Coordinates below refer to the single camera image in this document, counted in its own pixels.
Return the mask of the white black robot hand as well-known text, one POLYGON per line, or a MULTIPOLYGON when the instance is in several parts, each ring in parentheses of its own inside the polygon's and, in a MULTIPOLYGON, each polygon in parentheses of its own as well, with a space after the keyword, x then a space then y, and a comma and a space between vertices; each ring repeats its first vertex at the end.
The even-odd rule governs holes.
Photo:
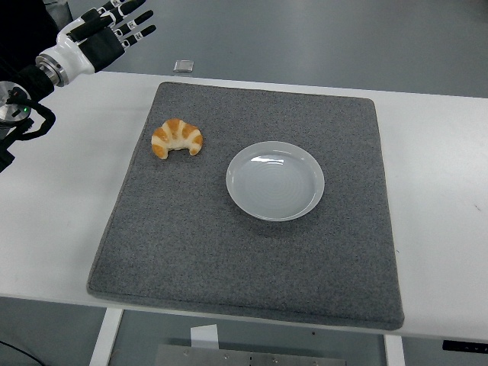
POLYGON ((120 58, 126 49, 156 30, 142 27, 154 12, 147 10, 129 20, 143 1, 109 1, 91 8, 58 33, 56 45, 41 55, 53 65, 59 81, 67 85, 81 74, 91 75, 120 58))

